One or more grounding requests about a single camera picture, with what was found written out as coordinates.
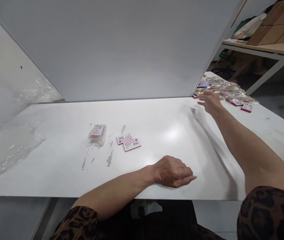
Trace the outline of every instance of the pile of packaged items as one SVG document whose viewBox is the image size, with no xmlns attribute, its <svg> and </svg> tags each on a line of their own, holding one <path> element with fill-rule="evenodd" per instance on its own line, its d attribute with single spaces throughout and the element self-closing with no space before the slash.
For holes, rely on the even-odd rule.
<svg viewBox="0 0 284 240">
<path fill-rule="evenodd" d="M 259 103 L 254 98 L 245 95 L 245 91 L 238 84 L 228 82 L 220 77 L 204 75 L 192 97 L 199 98 L 205 91 L 218 93 L 220 100 L 226 100 L 234 106 L 242 106 L 241 110 L 246 112 L 252 112 L 252 104 Z"/>
</svg>

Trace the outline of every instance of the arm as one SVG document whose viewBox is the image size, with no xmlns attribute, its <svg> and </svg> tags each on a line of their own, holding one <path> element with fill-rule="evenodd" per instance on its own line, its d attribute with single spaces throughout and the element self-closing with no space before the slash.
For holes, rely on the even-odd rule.
<svg viewBox="0 0 284 240">
<path fill-rule="evenodd" d="M 248 194 L 257 186 L 284 190 L 284 162 L 257 135 L 239 123 L 220 103 L 217 94 L 207 91 L 198 102 L 212 115 L 224 141 L 245 175 Z"/>
<path fill-rule="evenodd" d="M 72 206 L 85 206 L 97 212 L 98 220 L 105 220 L 121 210 L 148 186 L 158 183 L 178 188 L 196 177 L 180 159 L 165 156 L 154 165 L 126 173 L 81 196 Z"/>
</svg>

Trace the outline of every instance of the leopard print sleeve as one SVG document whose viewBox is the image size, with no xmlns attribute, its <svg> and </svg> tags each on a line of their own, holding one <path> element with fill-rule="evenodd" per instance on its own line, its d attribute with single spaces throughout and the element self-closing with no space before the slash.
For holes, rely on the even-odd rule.
<svg viewBox="0 0 284 240">
<path fill-rule="evenodd" d="M 73 207 L 55 229 L 54 239 L 101 239 L 96 230 L 96 211 L 83 206 Z"/>
<path fill-rule="evenodd" d="M 284 239 L 284 190 L 254 188 L 242 203 L 238 239 Z"/>
</svg>

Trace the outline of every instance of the wooden desk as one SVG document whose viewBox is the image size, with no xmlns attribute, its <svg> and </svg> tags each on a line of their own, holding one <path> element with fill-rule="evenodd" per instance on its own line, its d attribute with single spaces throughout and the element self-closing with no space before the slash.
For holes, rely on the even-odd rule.
<svg viewBox="0 0 284 240">
<path fill-rule="evenodd" d="M 284 43 L 270 44 L 261 46 L 246 45 L 242 42 L 223 41 L 222 46 L 237 52 L 248 53 L 256 56 L 276 59 L 278 62 L 269 69 L 256 83 L 254 83 L 247 91 L 247 95 L 251 95 L 258 87 L 265 83 L 272 75 L 284 66 Z"/>
<path fill-rule="evenodd" d="M 257 51 L 264 51 L 264 52 L 277 53 L 277 54 L 284 55 L 284 43 L 261 45 L 261 46 L 252 46 L 252 45 L 246 45 L 245 43 L 242 43 L 242 42 L 223 41 L 222 44 L 234 46 L 234 47 L 240 47 L 240 48 L 246 48 L 246 49 L 252 49 L 252 50 L 257 50 Z"/>
</svg>

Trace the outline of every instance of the person's left hand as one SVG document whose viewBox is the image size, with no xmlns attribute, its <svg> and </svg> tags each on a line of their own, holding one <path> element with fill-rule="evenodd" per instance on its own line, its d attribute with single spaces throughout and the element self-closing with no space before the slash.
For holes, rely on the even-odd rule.
<svg viewBox="0 0 284 240">
<path fill-rule="evenodd" d="M 164 156 L 151 167 L 154 182 L 163 186 L 178 188 L 196 179 L 193 171 L 175 157 Z"/>
</svg>

